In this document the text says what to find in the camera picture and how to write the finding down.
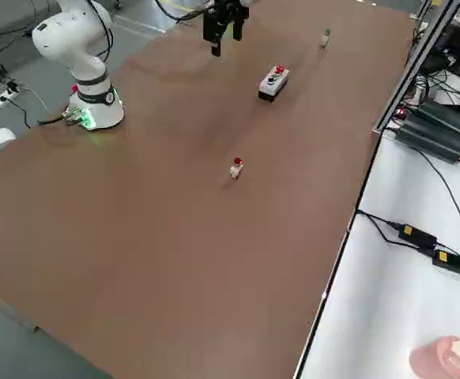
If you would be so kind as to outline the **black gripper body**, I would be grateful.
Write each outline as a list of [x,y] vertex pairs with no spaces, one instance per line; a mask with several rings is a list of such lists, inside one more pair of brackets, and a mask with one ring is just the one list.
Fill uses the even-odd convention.
[[227,17],[250,6],[251,2],[248,0],[220,0],[213,2],[213,12],[218,17]]

